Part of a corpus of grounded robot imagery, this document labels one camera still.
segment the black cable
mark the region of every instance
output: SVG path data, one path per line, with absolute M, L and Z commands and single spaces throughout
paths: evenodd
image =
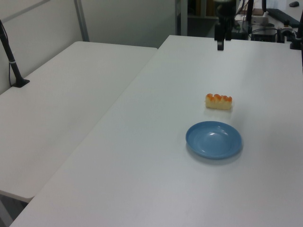
M 266 31 L 266 30 L 276 30 L 277 31 L 278 29 L 276 29 L 276 28 L 259 28 L 259 29 L 251 31 L 251 33 L 260 32 L 260 31 Z
M 10 82 L 10 63 L 9 63 L 9 85 L 11 87 L 11 82 Z
M 243 8 L 244 8 L 244 3 L 245 3 L 245 0 L 243 0 L 243 2 L 242 2 L 242 6 L 241 6 L 241 8 L 240 8 L 240 9 L 238 9 L 238 12 L 236 13 L 235 18 L 236 18 L 236 16 L 237 16 L 238 14 L 240 14 L 240 13 L 241 13 L 241 11 L 243 10 Z
M 5 27 L 3 26 L 3 24 L 1 24 L 1 27 L 3 28 L 3 31 L 4 31 L 5 36 L 6 36 L 6 39 L 7 39 L 8 43 L 9 43 L 9 37 L 8 37 L 8 34 L 6 33 L 6 30 L 5 30 Z M 11 81 L 10 81 L 10 62 L 9 62 L 9 85 L 11 86 Z

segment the table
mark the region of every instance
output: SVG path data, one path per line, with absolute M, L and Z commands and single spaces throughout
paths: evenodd
M 301 52 L 283 44 L 218 52 L 169 36 L 12 227 L 299 226 L 302 77 Z M 232 96 L 232 110 L 206 109 L 207 93 Z M 208 120 L 235 127 L 241 153 L 190 151 L 188 128 Z
M 257 5 L 257 8 L 261 8 L 261 2 L 262 0 L 255 0 L 254 4 Z M 277 5 L 278 9 L 280 9 L 281 11 L 285 12 L 286 14 L 290 15 L 291 17 L 293 17 L 294 19 L 300 21 L 301 18 L 301 14 L 302 14 L 302 10 L 303 10 L 303 1 L 302 0 L 298 0 L 298 2 L 300 3 L 300 6 L 298 7 L 289 7 L 289 3 L 293 2 L 293 0 L 286 0 L 285 1 L 285 6 L 283 8 L 280 8 L 280 5 Z M 271 16 L 268 15 L 268 13 L 264 13 L 263 17 L 267 17 L 268 18 L 268 22 L 272 23 L 275 25 L 275 28 L 284 28 L 284 24 L 274 18 L 272 18 Z M 243 19 L 243 15 L 238 15 L 236 17 L 236 20 L 242 20 Z
M 29 202 L 156 48 L 76 42 L 0 96 L 0 193 Z

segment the black device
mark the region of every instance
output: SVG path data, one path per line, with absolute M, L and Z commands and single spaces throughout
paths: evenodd
M 214 0 L 216 16 L 219 18 L 219 23 L 215 25 L 214 30 L 214 39 L 218 42 L 218 50 L 224 50 L 224 39 L 247 39 L 248 34 L 251 32 L 253 4 L 254 0 L 248 1 L 246 22 L 239 24 L 240 29 L 237 30 L 236 28 L 236 31 L 233 31 L 235 25 L 234 17 L 236 15 L 236 0 Z M 262 9 L 263 11 L 266 11 L 266 0 L 262 0 Z
M 3 45 L 3 48 L 5 50 L 5 53 L 9 59 L 9 64 L 10 64 L 11 68 L 13 69 L 13 72 L 16 77 L 16 83 L 13 84 L 12 87 L 23 87 L 25 84 L 29 83 L 29 80 L 23 79 L 20 74 L 16 60 L 15 60 L 14 55 L 9 46 L 9 40 L 8 40 L 8 37 L 6 35 L 5 29 L 4 29 L 4 26 L 1 22 L 1 20 L 0 20 L 0 39 L 1 39 L 1 42 Z
M 299 2 L 297 2 L 297 1 L 293 1 L 293 2 L 289 3 L 290 7 L 298 7 L 299 5 L 300 5 Z
M 299 21 L 297 21 L 296 19 L 292 18 L 290 15 L 286 14 L 285 12 L 282 12 L 279 9 L 267 9 L 267 12 L 271 17 L 281 21 L 283 24 L 286 21 L 289 21 L 289 25 L 291 27 L 294 28 L 299 27 L 300 24 Z
M 253 25 L 251 30 L 257 31 L 251 34 L 252 41 L 271 42 L 271 43 L 276 42 L 276 30 L 273 29 L 273 27 Z

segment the plate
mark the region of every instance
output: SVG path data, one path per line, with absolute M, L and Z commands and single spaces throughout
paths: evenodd
M 222 122 L 200 122 L 191 126 L 186 142 L 195 153 L 210 159 L 234 156 L 242 148 L 240 133 Z

